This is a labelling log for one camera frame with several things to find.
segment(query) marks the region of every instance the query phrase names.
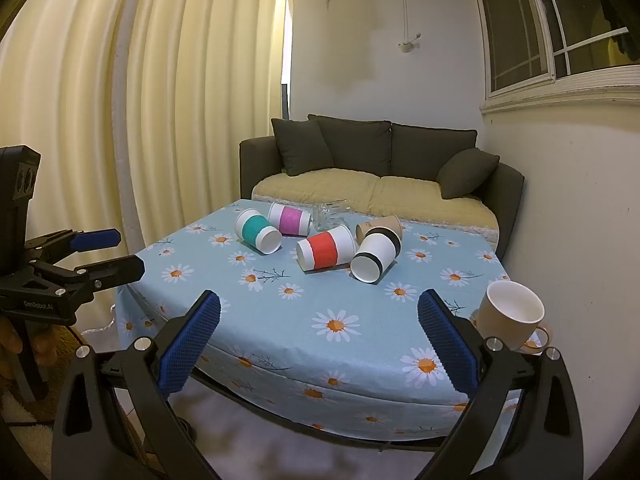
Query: teal paper cup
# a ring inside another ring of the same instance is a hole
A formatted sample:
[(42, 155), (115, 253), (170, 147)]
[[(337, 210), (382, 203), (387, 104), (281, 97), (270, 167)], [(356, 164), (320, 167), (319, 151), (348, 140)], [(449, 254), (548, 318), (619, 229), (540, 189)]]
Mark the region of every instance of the teal paper cup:
[(257, 209), (245, 209), (236, 219), (236, 235), (263, 254), (280, 248), (282, 234)]

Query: white wall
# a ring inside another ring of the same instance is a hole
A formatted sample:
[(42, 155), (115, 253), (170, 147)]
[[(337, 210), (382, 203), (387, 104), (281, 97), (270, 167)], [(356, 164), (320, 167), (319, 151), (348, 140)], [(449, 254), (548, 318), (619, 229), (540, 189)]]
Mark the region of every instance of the white wall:
[(420, 49), (402, 54), (402, 0), (294, 0), (291, 118), (482, 129), (476, 0), (408, 0)]
[(485, 120), (486, 148), (527, 179), (505, 266), (545, 303), (578, 400), (588, 478), (640, 402), (640, 108)]

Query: throw pillow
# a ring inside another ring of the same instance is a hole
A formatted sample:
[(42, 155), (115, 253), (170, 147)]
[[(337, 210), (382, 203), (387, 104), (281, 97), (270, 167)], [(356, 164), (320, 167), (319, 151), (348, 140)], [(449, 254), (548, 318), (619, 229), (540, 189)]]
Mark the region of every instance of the throw pillow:
[(289, 176), (332, 168), (334, 160), (317, 121), (272, 119), (273, 134)]
[(470, 148), (459, 152), (438, 172), (437, 182), (443, 199), (473, 193), (498, 167), (500, 157)]
[(435, 182), (440, 168), (456, 153), (476, 145), (475, 130), (391, 126), (391, 174)]
[(336, 168), (387, 176), (391, 165), (391, 123), (309, 115), (320, 124)]

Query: beige seat cushion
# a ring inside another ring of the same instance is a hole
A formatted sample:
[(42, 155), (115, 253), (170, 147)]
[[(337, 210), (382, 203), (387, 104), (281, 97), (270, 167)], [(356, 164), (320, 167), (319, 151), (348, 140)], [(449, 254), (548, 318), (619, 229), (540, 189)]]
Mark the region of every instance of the beige seat cushion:
[(345, 199), (352, 210), (367, 213), (369, 200), (380, 178), (362, 171), (309, 171), (298, 176), (269, 176), (254, 187), (252, 198), (266, 202), (313, 204)]
[(494, 213), (472, 197), (443, 200), (440, 184), (403, 176), (384, 176), (376, 184), (369, 203), (375, 216), (400, 218), (442, 226), (474, 226), (498, 231)]

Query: curtain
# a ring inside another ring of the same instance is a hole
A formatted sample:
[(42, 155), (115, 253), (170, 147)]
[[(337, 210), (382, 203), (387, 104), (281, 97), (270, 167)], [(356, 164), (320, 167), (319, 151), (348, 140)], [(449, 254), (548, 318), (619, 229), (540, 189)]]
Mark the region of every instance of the curtain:
[[(238, 198), (238, 144), (270, 134), (281, 113), (284, 8), (28, 0), (0, 43), (0, 145), (43, 155), (28, 237), (126, 234), (62, 262), (73, 267), (136, 252)], [(97, 294), (79, 328), (107, 322), (111, 303)]]

